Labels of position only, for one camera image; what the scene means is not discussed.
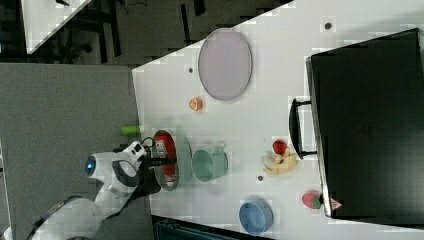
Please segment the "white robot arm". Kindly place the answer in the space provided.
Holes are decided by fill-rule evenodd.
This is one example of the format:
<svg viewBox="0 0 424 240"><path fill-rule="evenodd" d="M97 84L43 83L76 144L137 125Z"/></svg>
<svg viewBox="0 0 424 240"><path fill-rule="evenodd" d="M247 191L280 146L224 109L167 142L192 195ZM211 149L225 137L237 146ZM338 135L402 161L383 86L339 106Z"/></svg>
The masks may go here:
<svg viewBox="0 0 424 240"><path fill-rule="evenodd" d="M26 240L92 239L107 218L124 208L140 185L140 167L176 162L177 157L152 157L139 141L122 150L90 155L86 174L102 183L96 197L90 200L75 195L56 204L33 224Z"/></svg>

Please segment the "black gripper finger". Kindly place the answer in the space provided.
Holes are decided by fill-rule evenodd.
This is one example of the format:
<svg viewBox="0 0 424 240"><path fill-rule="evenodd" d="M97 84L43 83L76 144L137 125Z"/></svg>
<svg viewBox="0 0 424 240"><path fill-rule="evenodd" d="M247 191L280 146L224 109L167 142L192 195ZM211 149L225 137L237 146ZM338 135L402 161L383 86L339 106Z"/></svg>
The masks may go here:
<svg viewBox="0 0 424 240"><path fill-rule="evenodd" d="M164 165L172 165L177 162L175 158L151 158L146 160L146 166L164 166Z"/></svg>

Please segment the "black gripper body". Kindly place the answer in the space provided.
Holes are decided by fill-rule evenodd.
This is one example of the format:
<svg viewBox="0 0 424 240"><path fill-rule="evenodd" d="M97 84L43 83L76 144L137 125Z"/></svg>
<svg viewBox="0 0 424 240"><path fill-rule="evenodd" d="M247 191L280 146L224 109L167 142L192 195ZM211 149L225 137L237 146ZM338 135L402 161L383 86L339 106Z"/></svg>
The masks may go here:
<svg viewBox="0 0 424 240"><path fill-rule="evenodd" d="M161 187L154 172L154 168L159 165L159 160L156 158L141 158L138 170L139 185L134 192L135 197L144 197L160 191Z"/></svg>

